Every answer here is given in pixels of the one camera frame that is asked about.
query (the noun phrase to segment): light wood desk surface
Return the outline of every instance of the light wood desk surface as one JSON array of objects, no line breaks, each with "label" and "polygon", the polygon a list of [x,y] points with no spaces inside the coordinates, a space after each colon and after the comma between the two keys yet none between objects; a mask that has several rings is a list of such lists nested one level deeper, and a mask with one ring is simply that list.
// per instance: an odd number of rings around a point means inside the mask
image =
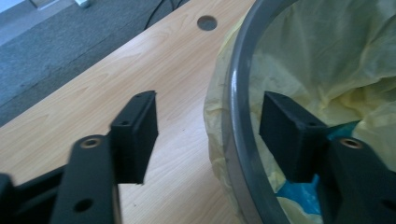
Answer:
[{"label": "light wood desk surface", "polygon": [[[155,90],[159,138],[145,185],[121,185],[124,223],[234,223],[208,158],[203,105],[219,48],[253,0],[190,0],[0,129],[0,172],[23,183],[106,134],[130,98]],[[197,20],[218,27],[201,31]]]}]

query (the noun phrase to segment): gray carpet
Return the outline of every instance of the gray carpet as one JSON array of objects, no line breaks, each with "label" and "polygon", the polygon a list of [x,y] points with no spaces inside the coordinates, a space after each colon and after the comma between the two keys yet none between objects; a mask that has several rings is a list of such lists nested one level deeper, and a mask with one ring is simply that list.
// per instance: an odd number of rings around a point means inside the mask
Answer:
[{"label": "gray carpet", "polygon": [[[92,0],[85,9],[72,4],[1,45],[0,126],[143,32],[160,2]],[[164,1],[150,24],[172,10]]]}]

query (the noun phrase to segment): gray metal frame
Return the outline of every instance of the gray metal frame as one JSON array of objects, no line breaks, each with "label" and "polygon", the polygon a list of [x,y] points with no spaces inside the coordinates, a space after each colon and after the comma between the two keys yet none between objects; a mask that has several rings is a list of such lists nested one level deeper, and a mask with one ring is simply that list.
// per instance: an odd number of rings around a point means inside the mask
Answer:
[{"label": "gray metal frame", "polygon": [[254,140],[248,103],[251,58],[271,21],[297,0],[258,0],[247,14],[233,48],[223,116],[225,158],[233,192],[247,223],[289,223],[264,171]]}]

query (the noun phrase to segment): bolt hole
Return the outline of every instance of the bolt hole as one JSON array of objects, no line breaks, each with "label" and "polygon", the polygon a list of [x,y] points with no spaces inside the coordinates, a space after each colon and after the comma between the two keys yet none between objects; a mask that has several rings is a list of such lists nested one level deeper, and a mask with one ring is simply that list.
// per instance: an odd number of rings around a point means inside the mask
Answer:
[{"label": "bolt hole", "polygon": [[93,200],[84,199],[75,204],[74,210],[77,213],[82,213],[90,209],[93,205]]},{"label": "bolt hole", "polygon": [[396,203],[390,200],[382,200],[382,204],[384,204],[388,209],[393,210],[396,212]]},{"label": "bolt hole", "polygon": [[340,140],[340,142],[346,147],[352,147],[352,148],[362,148],[363,147],[360,142],[353,140],[353,139],[349,139],[349,138],[343,138]]},{"label": "bolt hole", "polygon": [[198,19],[197,24],[203,31],[212,31],[218,26],[218,21],[212,16],[203,16]]},{"label": "bolt hole", "polygon": [[90,138],[85,140],[84,142],[81,143],[82,148],[91,148],[91,147],[97,147],[100,145],[100,139],[99,138]]}]

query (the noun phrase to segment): trash bag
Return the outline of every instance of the trash bag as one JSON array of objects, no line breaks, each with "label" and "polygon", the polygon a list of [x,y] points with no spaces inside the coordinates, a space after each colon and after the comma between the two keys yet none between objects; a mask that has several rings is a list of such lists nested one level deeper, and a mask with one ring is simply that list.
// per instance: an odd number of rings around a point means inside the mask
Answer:
[{"label": "trash bag", "polygon": [[[258,132],[264,91],[289,96],[330,127],[358,120],[351,135],[369,144],[396,172],[395,14],[394,0],[300,0],[266,29],[250,66],[249,104],[274,193],[286,180]],[[214,173],[243,221],[226,169],[221,129],[225,79],[241,21],[219,52],[204,115]],[[320,215],[306,213],[302,203],[277,198],[291,223],[322,222]]]}]

